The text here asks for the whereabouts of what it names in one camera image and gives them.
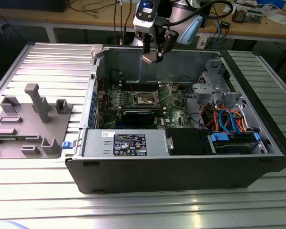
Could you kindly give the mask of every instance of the workbench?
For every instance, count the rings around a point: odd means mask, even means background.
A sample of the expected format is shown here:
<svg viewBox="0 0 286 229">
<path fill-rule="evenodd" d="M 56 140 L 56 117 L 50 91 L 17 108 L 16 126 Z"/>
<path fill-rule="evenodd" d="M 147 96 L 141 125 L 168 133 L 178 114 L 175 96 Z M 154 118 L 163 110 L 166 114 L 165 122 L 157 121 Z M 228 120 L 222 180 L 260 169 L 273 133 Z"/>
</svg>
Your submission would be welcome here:
<svg viewBox="0 0 286 229">
<path fill-rule="evenodd" d="M 84 4 L 91 3 L 91 0 L 83 0 Z M 98 8 L 108 4 L 114 3 L 113 0 L 105 0 L 100 4 L 95 4 L 94 7 Z M 81 1 L 76 1 L 72 5 L 76 9 L 82 9 Z M 116 12 L 116 26 L 117 31 L 120 29 L 120 9 L 119 5 Z M 123 3 L 123 23 L 126 20 L 129 12 L 129 3 Z M 223 4 L 216 5 L 218 14 L 224 14 Z M 135 14 L 136 3 L 132 4 L 132 15 Z M 70 29 L 85 29 L 85 30 L 106 30 L 113 31 L 113 11 L 114 6 L 109 6 L 98 10 L 96 16 L 89 15 L 84 12 L 74 11 L 66 8 L 63 13 L 37 11 L 37 10 L 13 10 L 13 9 L 0 9 L 0 13 L 13 25 L 25 26 L 39 26 L 46 29 L 50 42 L 56 42 L 54 28 L 70 28 Z M 227 38 L 254 40 L 254 41 L 269 41 L 269 42 L 286 42 L 286 25 L 281 25 L 267 18 L 262 19 L 261 24 L 257 23 L 234 23 L 232 16 L 223 19 L 231 23 L 231 27 Z M 130 17 L 127 23 L 127 31 L 134 32 L 133 18 Z M 216 27 L 212 20 L 208 20 L 205 28 L 200 28 L 197 36 L 200 37 L 197 47 L 204 48 L 206 39 L 216 33 Z"/>
<path fill-rule="evenodd" d="M 78 136 L 91 49 L 85 44 L 25 46 L 0 82 L 0 102 L 10 95 L 31 103 L 23 89 L 38 83 L 49 103 L 64 98 L 73 104 L 65 135 L 65 141 L 72 141 Z M 233 56 L 243 71 L 263 67 L 251 52 Z M 279 77 L 256 71 L 251 80 L 264 89 L 260 93 L 267 100 L 267 93 L 276 92 L 270 80 L 279 82 Z M 276 115 L 284 104 L 269 105 Z M 284 116 L 277 117 L 282 118 L 279 124 L 286 123 Z M 57 159 L 0 159 L 0 220 L 29 229 L 286 229 L 286 169 L 266 174 L 248 188 L 83 194 L 64 163 L 71 154 L 64 150 Z"/>
</svg>

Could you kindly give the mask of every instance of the green motherboard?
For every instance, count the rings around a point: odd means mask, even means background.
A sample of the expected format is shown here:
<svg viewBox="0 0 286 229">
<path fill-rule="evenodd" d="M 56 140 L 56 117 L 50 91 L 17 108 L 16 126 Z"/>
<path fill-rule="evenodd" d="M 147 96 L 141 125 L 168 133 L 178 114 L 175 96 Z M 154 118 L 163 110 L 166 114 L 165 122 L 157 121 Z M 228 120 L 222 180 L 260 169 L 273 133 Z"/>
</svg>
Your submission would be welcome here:
<svg viewBox="0 0 286 229">
<path fill-rule="evenodd" d="M 178 86 L 165 84 L 152 92 L 122 91 L 112 85 L 99 93 L 101 128 L 103 129 L 165 129 L 167 127 L 191 127 L 190 119 L 184 108 L 184 90 Z M 125 111 L 151 112 L 153 123 L 125 125 Z"/>
</svg>

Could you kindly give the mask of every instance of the slotted aluminum surface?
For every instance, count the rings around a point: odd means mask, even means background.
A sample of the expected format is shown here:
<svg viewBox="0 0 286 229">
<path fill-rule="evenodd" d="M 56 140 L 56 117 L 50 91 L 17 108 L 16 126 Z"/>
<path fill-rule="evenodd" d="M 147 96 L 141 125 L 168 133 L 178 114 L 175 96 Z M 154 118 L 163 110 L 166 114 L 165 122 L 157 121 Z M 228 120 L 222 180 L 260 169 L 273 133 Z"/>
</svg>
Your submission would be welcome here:
<svg viewBox="0 0 286 229">
<path fill-rule="evenodd" d="M 252 52 L 229 51 L 273 120 L 286 137 L 286 85 L 267 62 Z M 236 83 L 231 84 L 238 90 Z"/>
<path fill-rule="evenodd" d="M 32 57 L 31 53 L 37 48 L 42 54 Z M 37 68 L 40 64 L 47 68 L 65 64 L 71 68 L 60 58 L 52 57 L 53 62 L 49 62 L 49 57 L 43 58 L 49 50 L 55 56 L 66 52 L 65 55 L 70 55 L 68 63 L 81 65 L 78 71 L 86 71 L 84 66 L 89 65 L 86 55 L 77 59 L 68 51 L 79 50 L 77 56 L 80 56 L 89 48 L 36 44 L 20 63 L 23 67 L 38 60 L 34 68 L 27 75 L 11 73 L 13 80 L 3 91 L 18 92 L 16 89 L 23 88 L 26 82 L 40 82 L 44 93 L 53 101 L 60 96 L 72 100 L 76 116 L 69 128 L 73 128 L 74 133 L 66 137 L 73 138 L 81 116 L 81 90 L 85 90 L 88 75 L 61 75 L 54 69 L 50 77 L 45 77 Z M 56 89 L 60 95 L 54 95 Z M 70 96 L 70 89 L 78 91 L 79 96 Z M 20 102 L 30 103 L 25 95 L 15 95 Z M 18 222 L 30 229 L 286 229 L 286 169 L 267 174 L 245 189 L 86 195 L 78 191 L 64 163 L 58 159 L 0 160 L 0 219 Z"/>
</svg>

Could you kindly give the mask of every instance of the blue cable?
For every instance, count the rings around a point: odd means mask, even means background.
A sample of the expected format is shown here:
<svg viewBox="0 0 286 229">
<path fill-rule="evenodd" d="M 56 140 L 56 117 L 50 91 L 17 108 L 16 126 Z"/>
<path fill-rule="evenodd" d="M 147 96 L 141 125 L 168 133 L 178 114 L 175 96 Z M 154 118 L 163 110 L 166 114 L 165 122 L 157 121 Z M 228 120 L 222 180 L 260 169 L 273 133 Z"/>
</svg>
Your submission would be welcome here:
<svg viewBox="0 0 286 229">
<path fill-rule="evenodd" d="M 216 40 L 216 43 L 215 43 L 215 47 L 216 47 L 218 45 L 218 41 L 219 41 L 219 38 L 220 38 L 221 28 L 220 28 L 218 20 L 215 20 L 215 22 L 217 23 L 217 26 L 218 26 L 218 37 L 217 37 L 217 40 Z"/>
<path fill-rule="evenodd" d="M 225 111 L 227 111 L 227 112 L 230 114 L 231 124 L 232 124 L 233 130 L 234 130 L 235 132 L 237 132 L 237 133 L 241 133 L 241 132 L 239 131 L 237 125 L 235 124 L 235 121 L 234 121 L 234 117 L 233 117 L 232 112 L 229 111 L 229 110 L 227 110 L 227 109 L 224 109 L 224 110 L 222 110 L 222 111 L 219 113 L 219 117 L 218 117 L 218 119 L 219 119 L 219 125 L 220 125 L 228 134 L 230 134 L 230 131 L 229 131 L 227 128 L 225 128 L 225 126 L 224 126 L 224 124 L 223 124 L 223 121 L 222 121 L 222 117 L 223 117 Z"/>
</svg>

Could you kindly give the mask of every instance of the blue connector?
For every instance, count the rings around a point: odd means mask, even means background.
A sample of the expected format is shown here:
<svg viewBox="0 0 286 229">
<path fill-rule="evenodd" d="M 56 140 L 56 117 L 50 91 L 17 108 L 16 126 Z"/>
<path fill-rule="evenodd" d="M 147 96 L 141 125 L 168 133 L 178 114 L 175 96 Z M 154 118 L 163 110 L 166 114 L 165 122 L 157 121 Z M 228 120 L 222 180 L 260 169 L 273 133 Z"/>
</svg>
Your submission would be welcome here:
<svg viewBox="0 0 286 229">
<path fill-rule="evenodd" d="M 72 149 L 73 148 L 73 142 L 63 142 L 61 148 L 62 149 Z"/>
<path fill-rule="evenodd" d="M 258 133 L 254 133 L 255 139 L 259 142 L 261 140 L 261 136 Z"/>
<path fill-rule="evenodd" d="M 228 134 L 226 133 L 212 133 L 211 140 L 212 142 L 229 141 L 229 137 L 228 137 Z"/>
</svg>

